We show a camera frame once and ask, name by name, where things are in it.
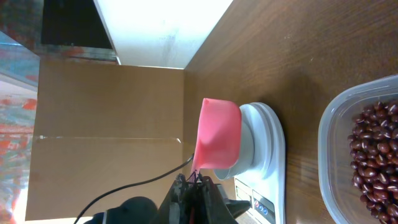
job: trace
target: wire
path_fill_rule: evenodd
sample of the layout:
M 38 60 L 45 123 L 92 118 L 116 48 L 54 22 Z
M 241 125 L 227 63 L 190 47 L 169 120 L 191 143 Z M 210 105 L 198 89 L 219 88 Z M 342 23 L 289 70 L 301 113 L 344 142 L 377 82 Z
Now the wire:
M 151 182 L 153 182 L 153 181 L 155 181 L 155 180 L 159 180 L 159 179 L 161 179 L 161 178 L 163 178 L 163 177 L 165 177 L 165 176 L 167 176 L 167 175 L 169 175 L 169 174 L 171 174 L 171 173 L 174 173 L 175 171 L 177 171 L 177 170 L 179 170 L 179 169 L 185 167 L 192 159 L 193 159 L 193 154 L 192 154 L 191 157 L 189 157 L 189 159 L 188 159 L 186 162 L 184 162 L 184 163 L 181 164 L 180 166 L 178 166 L 178 167 L 176 167 L 176 168 L 174 168 L 174 169 L 168 171 L 168 172 L 165 173 L 165 174 L 162 174 L 162 175 L 160 175 L 160 176 L 158 176 L 158 177 L 155 177 L 155 178 L 153 178 L 153 179 L 151 179 L 151 180 L 146 180 L 146 181 L 138 182 L 138 183 L 135 183 L 135 184 L 127 184 L 127 185 L 125 185 L 125 186 L 118 187 L 118 188 L 116 188 L 116 189 L 110 190 L 109 192 L 106 192 L 105 194 L 100 195 L 99 197 L 97 197 L 96 199 L 94 199 L 92 202 L 90 202 L 90 203 L 80 212 L 80 214 L 76 217 L 76 220 L 75 220 L 75 222 L 74 222 L 73 224 L 77 224 L 77 222 L 78 222 L 79 219 L 84 215 L 84 213 L 85 213 L 95 202 L 97 202 L 99 199 L 101 199 L 101 198 L 103 198 L 103 197 L 105 197 L 105 196 L 107 196 L 107 195 L 110 195 L 111 193 L 115 193 L 115 192 L 117 192 L 117 191 L 119 191 L 119 190 L 126 189 L 126 188 L 128 188 L 128 187 L 135 187 L 135 186 L 138 186 L 138 185 L 151 183 Z

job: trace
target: white digital scale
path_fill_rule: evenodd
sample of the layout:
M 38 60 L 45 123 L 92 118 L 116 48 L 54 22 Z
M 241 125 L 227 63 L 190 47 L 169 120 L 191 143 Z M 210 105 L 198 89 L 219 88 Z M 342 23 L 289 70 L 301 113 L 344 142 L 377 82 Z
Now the white digital scale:
M 285 137 L 275 112 L 264 103 L 240 106 L 254 141 L 250 168 L 235 176 L 236 200 L 248 200 L 247 211 L 258 223 L 285 224 Z

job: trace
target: brown wooden surface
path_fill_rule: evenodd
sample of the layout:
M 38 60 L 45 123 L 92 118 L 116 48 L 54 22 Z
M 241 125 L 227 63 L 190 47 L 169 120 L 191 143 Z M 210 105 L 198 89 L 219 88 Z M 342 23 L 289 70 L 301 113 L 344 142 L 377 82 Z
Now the brown wooden surface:
M 286 223 L 333 223 L 318 182 L 322 113 L 343 90 L 395 73 L 396 0 L 234 0 L 185 71 L 184 156 L 204 97 L 266 103 L 286 138 Z M 233 181 L 223 185 L 232 197 Z

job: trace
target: black cable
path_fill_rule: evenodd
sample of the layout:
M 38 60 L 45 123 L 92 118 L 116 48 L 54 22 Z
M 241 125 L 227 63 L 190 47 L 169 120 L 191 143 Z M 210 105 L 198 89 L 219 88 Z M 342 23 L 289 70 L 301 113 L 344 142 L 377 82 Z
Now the black cable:
M 168 171 L 168 172 L 165 173 L 165 174 L 162 174 L 162 175 L 160 175 L 160 176 L 158 176 L 158 177 L 155 177 L 155 178 L 153 178 L 153 179 L 151 179 L 151 180 L 146 180 L 146 181 L 142 181 L 142 182 L 135 183 L 135 184 L 127 184 L 127 185 L 125 185 L 125 186 L 118 187 L 118 188 L 116 188 L 116 189 L 110 190 L 109 192 L 106 192 L 106 193 L 103 194 L 103 195 L 100 195 L 99 197 L 97 197 L 96 199 L 94 199 L 92 202 L 90 202 L 90 203 L 85 207 L 85 209 L 83 209 L 83 211 L 80 212 L 80 214 L 76 217 L 76 220 L 75 220 L 75 222 L 74 222 L 73 224 L 77 224 L 77 222 L 78 222 L 79 219 L 84 215 L 84 213 L 85 213 L 95 202 L 97 202 L 99 199 L 101 199 L 101 198 L 103 198 L 103 197 L 105 197 L 105 196 L 107 196 L 107 195 L 110 195 L 111 193 L 115 193 L 115 192 L 117 192 L 117 191 L 119 191 L 119 190 L 126 189 L 126 188 L 128 188 L 128 187 L 135 187 L 135 186 L 138 186 L 138 185 L 151 183 L 151 182 L 153 182 L 153 181 L 155 181 L 155 180 L 159 180 L 159 179 L 161 179 L 161 178 L 163 178 L 163 177 L 165 177 L 165 176 L 167 176 L 167 175 L 169 175 L 169 174 L 171 174 L 171 173 L 174 173 L 175 171 L 177 171 L 177 170 L 179 170 L 179 169 L 185 167 L 192 159 L 193 159 L 193 154 L 192 154 L 191 157 L 189 157 L 189 159 L 188 159 L 186 162 L 184 162 L 184 163 L 181 164 L 180 166 L 178 166 L 178 167 L 176 167 L 176 168 L 174 168 L 174 169 Z

